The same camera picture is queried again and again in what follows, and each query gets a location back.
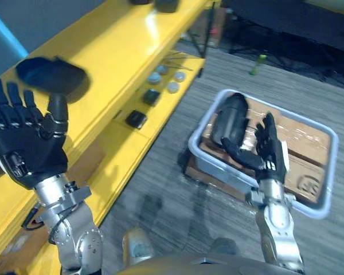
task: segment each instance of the gray carpet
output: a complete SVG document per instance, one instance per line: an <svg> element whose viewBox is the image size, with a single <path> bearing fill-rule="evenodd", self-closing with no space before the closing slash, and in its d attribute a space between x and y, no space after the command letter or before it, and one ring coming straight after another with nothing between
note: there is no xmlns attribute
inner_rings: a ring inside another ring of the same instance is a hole
<svg viewBox="0 0 344 275"><path fill-rule="evenodd" d="M191 47L178 45L191 52ZM209 49L196 79L101 225L104 274L123 268L122 235L133 226L149 234L159 254L207 252L217 237L234 239L242 254L263 261L255 213L245 204L181 173L191 132L214 96L233 88L331 127L340 139L330 215L321 221L293 213L306 272L344 274L344 89Z"/></svg>

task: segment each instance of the black stand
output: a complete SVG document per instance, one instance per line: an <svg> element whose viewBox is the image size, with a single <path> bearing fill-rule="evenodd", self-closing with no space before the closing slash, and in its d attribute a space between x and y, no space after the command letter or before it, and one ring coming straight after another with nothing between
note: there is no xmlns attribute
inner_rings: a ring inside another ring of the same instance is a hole
<svg viewBox="0 0 344 275"><path fill-rule="evenodd" d="M215 2L213 2L212 7L209 10L208 25L206 27L205 41L204 41L204 45L203 45L202 49L201 49L199 43L196 41L195 35L191 32L191 30L187 31L187 34L191 38L191 41L192 41L194 47L196 48L196 50L199 53L201 58L205 58L206 57L206 52L208 51L208 43L209 43L209 40L210 40L210 31L212 29L213 22L214 22L214 7L215 7ZM200 70L200 72L198 74L198 77L202 76L202 72L203 72L203 69Z"/></svg>

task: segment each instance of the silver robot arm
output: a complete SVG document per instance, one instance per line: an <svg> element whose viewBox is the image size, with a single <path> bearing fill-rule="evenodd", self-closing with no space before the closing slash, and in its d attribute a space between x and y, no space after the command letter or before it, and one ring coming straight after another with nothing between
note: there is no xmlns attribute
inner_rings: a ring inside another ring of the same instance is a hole
<svg viewBox="0 0 344 275"><path fill-rule="evenodd" d="M63 274L100 274L102 236L84 202L91 191L88 186L77 188L64 175L68 166L62 149L68 130L66 97L51 93L43 116L31 91L23 92L24 106L18 85L7 82L6 87L9 100L0 79L0 166L14 182L34 190L44 207L37 227L26 225L38 205L22 227L47 227L49 242L58 247Z"/></svg>
<svg viewBox="0 0 344 275"><path fill-rule="evenodd" d="M261 235L265 261L304 274L302 257L293 235L294 221L290 208L295 196L284 193L281 182L261 180L259 189L251 191L247 201L259 210L256 223Z"/></svg>
<svg viewBox="0 0 344 275"><path fill-rule="evenodd" d="M77 188L60 174L34 190L44 207L36 221L45 224L49 242L57 245L62 274L101 274L102 234L84 202L91 195L89 187Z"/></svg>

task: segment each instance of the small round object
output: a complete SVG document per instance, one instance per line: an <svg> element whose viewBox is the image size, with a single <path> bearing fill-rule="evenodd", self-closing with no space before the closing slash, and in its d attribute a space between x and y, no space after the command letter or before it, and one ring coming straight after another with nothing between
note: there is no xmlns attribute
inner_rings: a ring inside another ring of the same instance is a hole
<svg viewBox="0 0 344 275"><path fill-rule="evenodd" d="M166 65L158 65L155 68L155 71L160 75L165 76L166 74L168 74L168 67Z"/></svg>
<svg viewBox="0 0 344 275"><path fill-rule="evenodd" d="M167 89L170 93L177 93L179 89L179 84L177 82L169 82Z"/></svg>
<svg viewBox="0 0 344 275"><path fill-rule="evenodd" d="M177 72L174 74L174 79L177 82L182 82L186 78L186 73L184 72Z"/></svg>
<svg viewBox="0 0 344 275"><path fill-rule="evenodd" d="M152 85L157 85L160 83L162 80L162 77L159 75L159 73L153 72L149 77L148 77L148 82L149 84Z"/></svg>

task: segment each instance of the small black box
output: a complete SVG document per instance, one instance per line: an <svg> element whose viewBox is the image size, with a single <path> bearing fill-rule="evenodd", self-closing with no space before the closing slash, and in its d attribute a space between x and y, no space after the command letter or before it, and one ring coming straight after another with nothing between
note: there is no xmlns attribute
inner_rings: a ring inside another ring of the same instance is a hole
<svg viewBox="0 0 344 275"><path fill-rule="evenodd" d="M151 0L130 0L134 5L145 5L151 3Z"/></svg>
<svg viewBox="0 0 344 275"><path fill-rule="evenodd" d="M156 106L160 95L161 93L159 93L157 90L149 89L145 92L143 96L143 102L150 106Z"/></svg>
<svg viewBox="0 0 344 275"><path fill-rule="evenodd" d="M174 13L177 10L179 0L154 0L155 8L161 13Z"/></svg>
<svg viewBox="0 0 344 275"><path fill-rule="evenodd" d="M136 129L141 129L147 121L147 116L137 110L133 110L125 119L126 123Z"/></svg>

